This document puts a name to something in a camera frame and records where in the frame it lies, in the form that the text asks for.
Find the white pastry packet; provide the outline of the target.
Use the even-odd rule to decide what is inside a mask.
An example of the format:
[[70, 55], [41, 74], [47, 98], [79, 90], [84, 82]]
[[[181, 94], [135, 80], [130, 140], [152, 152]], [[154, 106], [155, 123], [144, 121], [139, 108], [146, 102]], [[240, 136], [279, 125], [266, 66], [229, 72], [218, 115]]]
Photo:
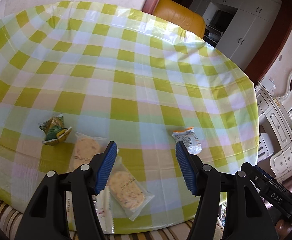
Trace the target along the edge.
[[[72, 193], [70, 191], [66, 191], [65, 197], [68, 228], [71, 231], [76, 231], [72, 204]], [[107, 186], [97, 196], [92, 196], [92, 199], [103, 233], [106, 235], [113, 234], [115, 230], [113, 225], [113, 217], [110, 210], [109, 187]]]

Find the clear biscuit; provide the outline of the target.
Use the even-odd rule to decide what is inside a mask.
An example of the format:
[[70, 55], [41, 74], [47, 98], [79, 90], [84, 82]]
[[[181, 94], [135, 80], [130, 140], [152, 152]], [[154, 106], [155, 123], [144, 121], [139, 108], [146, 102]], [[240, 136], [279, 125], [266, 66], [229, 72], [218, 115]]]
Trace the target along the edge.
[[75, 132], [76, 141], [68, 171], [72, 172], [83, 164], [88, 164], [91, 159], [99, 153], [104, 152], [108, 140], [101, 137], [91, 137], [79, 132]]
[[143, 208], [155, 197], [123, 165], [120, 156], [116, 157], [107, 186], [113, 198], [131, 221], [134, 221]]

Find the orange white small packet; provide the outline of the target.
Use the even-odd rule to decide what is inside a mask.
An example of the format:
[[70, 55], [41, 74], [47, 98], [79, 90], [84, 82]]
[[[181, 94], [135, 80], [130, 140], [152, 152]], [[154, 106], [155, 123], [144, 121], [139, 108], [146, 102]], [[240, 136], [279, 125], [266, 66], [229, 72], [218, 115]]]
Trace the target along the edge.
[[174, 131], [172, 137], [176, 142], [182, 141], [190, 154], [199, 154], [202, 147], [198, 137], [195, 134], [194, 127], [189, 127], [182, 131]]

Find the white ornate dresser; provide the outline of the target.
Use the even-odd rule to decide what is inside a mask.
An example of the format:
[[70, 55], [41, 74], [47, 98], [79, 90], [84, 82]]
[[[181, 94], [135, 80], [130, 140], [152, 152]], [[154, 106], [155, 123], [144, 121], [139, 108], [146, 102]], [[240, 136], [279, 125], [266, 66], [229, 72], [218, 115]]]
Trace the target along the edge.
[[269, 172], [280, 183], [292, 176], [292, 126], [286, 112], [259, 82], [255, 86], [259, 134], [267, 133], [271, 138], [274, 154], [258, 166]]

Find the white slatted stool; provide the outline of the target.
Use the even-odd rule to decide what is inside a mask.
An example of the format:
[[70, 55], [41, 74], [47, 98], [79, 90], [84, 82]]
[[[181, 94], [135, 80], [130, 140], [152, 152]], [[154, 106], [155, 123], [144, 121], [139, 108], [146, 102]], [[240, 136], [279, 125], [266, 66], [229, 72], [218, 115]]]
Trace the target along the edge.
[[259, 135], [259, 149], [257, 162], [269, 158], [275, 152], [271, 138], [267, 133], [260, 133]]

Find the green checkered tablecloth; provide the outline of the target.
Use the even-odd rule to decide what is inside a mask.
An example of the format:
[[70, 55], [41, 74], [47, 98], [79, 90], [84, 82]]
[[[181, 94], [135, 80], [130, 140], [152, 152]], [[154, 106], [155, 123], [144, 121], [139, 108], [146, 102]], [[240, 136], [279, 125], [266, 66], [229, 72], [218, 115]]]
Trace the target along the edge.
[[[39, 124], [63, 114], [67, 139], [44, 145]], [[175, 130], [194, 127], [201, 160], [220, 172], [256, 164], [252, 81], [195, 34], [135, 9], [62, 1], [0, 20], [0, 198], [23, 212], [44, 175], [68, 171], [79, 132], [114, 141], [155, 197], [131, 221], [113, 203], [115, 233], [194, 217], [175, 157]]]

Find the white cabinet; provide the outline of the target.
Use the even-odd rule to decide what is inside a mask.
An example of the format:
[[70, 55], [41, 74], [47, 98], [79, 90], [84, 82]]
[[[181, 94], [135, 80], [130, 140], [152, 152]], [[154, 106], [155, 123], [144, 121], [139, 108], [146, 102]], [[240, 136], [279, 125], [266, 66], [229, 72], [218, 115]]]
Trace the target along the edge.
[[190, 10], [205, 21], [203, 39], [245, 70], [277, 17], [273, 0], [193, 0]]

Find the orange leather chair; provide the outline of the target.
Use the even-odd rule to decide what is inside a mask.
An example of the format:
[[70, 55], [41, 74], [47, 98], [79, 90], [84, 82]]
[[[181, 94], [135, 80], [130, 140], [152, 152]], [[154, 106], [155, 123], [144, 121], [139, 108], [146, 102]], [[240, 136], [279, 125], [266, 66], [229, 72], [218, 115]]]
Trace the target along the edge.
[[159, 0], [153, 15], [204, 37], [206, 24], [203, 17], [172, 0]]

